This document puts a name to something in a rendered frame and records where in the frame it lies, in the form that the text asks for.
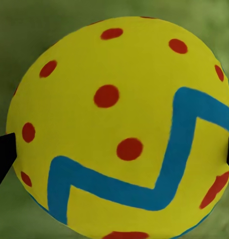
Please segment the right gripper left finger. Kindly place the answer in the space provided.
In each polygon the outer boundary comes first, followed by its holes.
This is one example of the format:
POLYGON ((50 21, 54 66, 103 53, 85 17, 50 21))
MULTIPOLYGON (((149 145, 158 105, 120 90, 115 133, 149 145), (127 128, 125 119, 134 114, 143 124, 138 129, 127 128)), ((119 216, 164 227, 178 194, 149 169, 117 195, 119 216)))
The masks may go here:
POLYGON ((0 136, 0 184, 16 158, 15 133, 0 136))

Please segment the easter egg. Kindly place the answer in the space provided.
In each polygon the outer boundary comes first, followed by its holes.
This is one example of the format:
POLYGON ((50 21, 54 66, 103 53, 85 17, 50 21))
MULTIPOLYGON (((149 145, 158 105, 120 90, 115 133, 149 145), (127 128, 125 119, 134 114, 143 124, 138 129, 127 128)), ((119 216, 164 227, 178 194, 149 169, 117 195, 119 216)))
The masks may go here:
POLYGON ((11 99, 13 168, 50 216, 91 239, 177 239, 229 182, 229 80, 172 22, 84 26, 28 69, 11 99))

